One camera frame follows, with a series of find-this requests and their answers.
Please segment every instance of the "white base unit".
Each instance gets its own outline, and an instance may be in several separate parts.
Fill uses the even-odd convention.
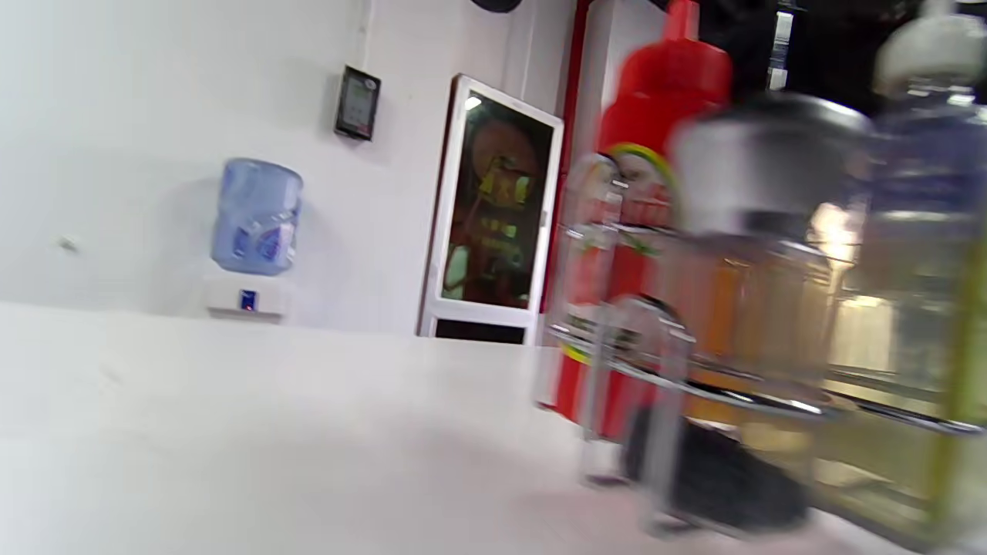
[[[217,268],[205,277],[203,301],[217,316],[280,319],[291,307],[291,284],[282,276],[251,276]]]

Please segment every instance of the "white countertop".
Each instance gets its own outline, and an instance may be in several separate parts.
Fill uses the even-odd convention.
[[[819,515],[638,530],[532,404],[545,353],[0,304],[0,553],[899,553]]]

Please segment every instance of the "red nozzle cap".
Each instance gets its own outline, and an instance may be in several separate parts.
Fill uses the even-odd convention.
[[[729,99],[732,64],[726,52],[696,40],[699,4],[672,0],[662,39],[628,56],[617,96],[689,91],[710,102]]]
[[[699,4],[692,0],[672,0],[668,6],[663,40],[697,40],[699,38]]]

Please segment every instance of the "red pipe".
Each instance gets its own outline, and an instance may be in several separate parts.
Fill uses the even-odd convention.
[[[562,134],[562,155],[559,159],[559,180],[556,186],[555,207],[552,210],[552,240],[549,242],[549,259],[545,271],[545,286],[542,289],[542,314],[549,306],[552,295],[552,279],[555,277],[556,249],[559,243],[559,212],[566,195],[566,179],[569,178],[569,165],[572,162],[572,135],[575,126],[575,112],[579,104],[579,80],[582,77],[582,52],[586,45],[586,22],[589,20],[589,5],[593,0],[577,0],[575,18],[572,21],[572,43],[569,46],[569,72],[566,76],[566,103],[562,119],[566,128]]]

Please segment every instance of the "red ketchup bottle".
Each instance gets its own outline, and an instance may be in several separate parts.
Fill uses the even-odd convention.
[[[603,115],[597,149],[616,161],[628,184],[621,223],[674,229],[689,216],[688,207],[681,203],[674,168],[668,162],[670,139],[683,123],[725,107],[731,79],[726,52],[697,40],[698,22],[698,4],[673,0],[664,37],[627,58],[617,100]],[[654,295],[658,268],[652,254],[647,245],[622,242],[614,253],[608,297]],[[592,246],[583,247],[569,271],[598,278],[594,275],[598,255]],[[570,316],[585,321],[585,314],[594,312],[591,305],[598,305],[600,300],[585,293],[599,288],[582,283],[580,289],[582,293],[568,293],[567,304]],[[567,350],[553,407],[573,421],[578,419],[584,362],[584,357]],[[616,372],[610,374],[603,430],[599,431],[604,437],[620,439],[630,416],[630,408],[620,404],[628,379]]]

